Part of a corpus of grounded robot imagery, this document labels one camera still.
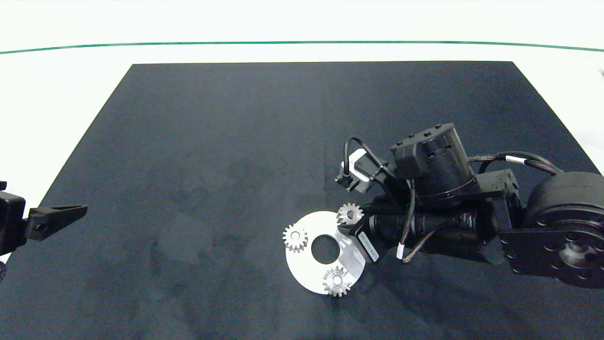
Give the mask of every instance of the wire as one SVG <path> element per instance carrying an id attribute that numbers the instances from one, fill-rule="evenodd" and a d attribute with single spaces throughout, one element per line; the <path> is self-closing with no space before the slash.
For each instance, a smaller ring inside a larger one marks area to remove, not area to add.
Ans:
<path id="1" fill-rule="evenodd" d="M 545 171 L 550 175 L 561 174 L 564 172 L 547 158 L 526 151 L 503 151 L 496 154 L 481 154 L 468 157 L 468 160 L 470 162 L 483 162 L 478 170 L 479 174 L 485 173 L 487 167 L 497 160 L 522 163 L 530 166 L 531 168 Z"/>
<path id="2" fill-rule="evenodd" d="M 405 221 L 405 228 L 403 229 L 403 235 L 400 237 L 400 243 L 405 245 L 405 239 L 411 230 L 411 222 L 413 221 L 413 214 L 415 214 L 415 182 L 413 178 L 408 181 L 409 190 L 411 191 L 411 201 L 409 202 L 409 210 L 407 211 L 407 220 Z"/>
<path id="3" fill-rule="evenodd" d="M 409 255 L 405 256 L 402 261 L 403 263 L 409 263 L 411 261 L 411 259 L 422 249 L 422 246 L 424 243 L 426 243 L 426 241 L 431 238 L 434 234 L 436 234 L 437 232 L 446 229 L 446 228 L 450 228 L 453 226 L 445 226 L 442 228 L 438 228 L 438 229 L 434 229 L 431 232 L 427 233 L 421 240 L 419 240 L 419 242 L 417 242 L 415 248 L 413 248 L 413 250 L 409 253 Z"/>
<path id="4" fill-rule="evenodd" d="M 355 136 L 348 137 L 346 139 L 346 142 L 344 143 L 344 170 L 342 171 L 343 177 L 350 177 L 350 160 L 348 158 L 348 148 L 350 146 L 350 142 L 352 142 L 353 140 L 359 143 L 359 145 L 367 152 L 367 155 L 373 161 L 373 163 L 375 163 L 375 165 L 377 166 L 380 166 L 384 170 L 384 173 L 386 173 L 386 175 L 401 180 L 399 176 L 394 174 L 387 166 L 380 162 L 380 160 L 375 156 L 373 151 L 371 151 L 371 149 L 365 143 L 363 143 L 362 140 L 358 139 Z"/>

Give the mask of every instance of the black cylindrical motor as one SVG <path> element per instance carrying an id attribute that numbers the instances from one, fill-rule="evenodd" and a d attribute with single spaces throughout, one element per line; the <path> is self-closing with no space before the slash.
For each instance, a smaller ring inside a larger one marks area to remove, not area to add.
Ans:
<path id="1" fill-rule="evenodd" d="M 406 215 L 378 214 L 372 215 L 368 223 L 372 235 L 390 248 L 398 244 L 405 220 Z M 405 245 L 415 247 L 432 230 L 438 232 L 423 245 L 422 252 L 492 264 L 503 262 L 498 242 L 490 242 L 494 229 L 480 206 L 461 204 L 451 209 L 418 211 Z"/>
<path id="2" fill-rule="evenodd" d="M 604 177 L 591 172 L 564 172 L 531 192 L 523 228 L 581 224 L 604 229 Z"/>
<path id="3" fill-rule="evenodd" d="M 452 123 L 435 125 L 390 148 L 398 174 L 414 178 L 419 205 L 430 209 L 456 206 L 455 196 L 478 186 L 466 151 Z"/>

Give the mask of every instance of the gear hole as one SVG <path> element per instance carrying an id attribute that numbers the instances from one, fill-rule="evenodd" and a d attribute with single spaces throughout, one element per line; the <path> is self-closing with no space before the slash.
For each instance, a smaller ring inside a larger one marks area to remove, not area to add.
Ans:
<path id="1" fill-rule="evenodd" d="M 315 260 L 323 264 L 334 263 L 340 254 L 338 242 L 329 235 L 318 236 L 312 242 L 310 251 Z"/>

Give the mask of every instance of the silver spur gear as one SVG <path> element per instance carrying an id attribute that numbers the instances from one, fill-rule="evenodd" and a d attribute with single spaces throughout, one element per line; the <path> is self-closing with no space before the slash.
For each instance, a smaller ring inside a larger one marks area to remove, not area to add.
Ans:
<path id="1" fill-rule="evenodd" d="M 323 286 L 328 294 L 333 296 L 346 295 L 350 290 L 350 283 L 347 280 L 346 274 L 348 272 L 344 270 L 344 267 L 340 268 L 336 266 L 327 270 L 323 276 Z"/>
<path id="2" fill-rule="evenodd" d="M 338 224 L 353 226 L 364 216 L 363 209 L 354 203 L 346 203 L 338 209 Z"/>
<path id="3" fill-rule="evenodd" d="M 294 252 L 300 252 L 304 250 L 308 244 L 308 234 L 304 231 L 304 228 L 297 226 L 296 224 L 289 225 L 283 232 L 283 239 L 285 246 Z"/>

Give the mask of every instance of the white circular plate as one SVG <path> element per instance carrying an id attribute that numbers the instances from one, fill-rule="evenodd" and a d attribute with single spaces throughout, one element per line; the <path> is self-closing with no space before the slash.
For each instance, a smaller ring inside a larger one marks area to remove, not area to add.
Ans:
<path id="1" fill-rule="evenodd" d="M 331 211 L 317 211 L 308 214 L 296 222 L 308 235 L 306 247 L 299 252 L 285 247 L 285 257 L 289 270 L 298 282 L 306 289 L 317 294 L 329 294 L 323 285 L 325 274 L 335 267 L 344 268 L 342 278 L 352 286 L 361 277 L 365 268 L 365 259 L 352 240 L 338 230 L 337 214 Z M 320 263 L 312 255 L 312 243 L 319 236 L 327 235 L 338 242 L 340 253 L 338 259 L 330 264 Z"/>

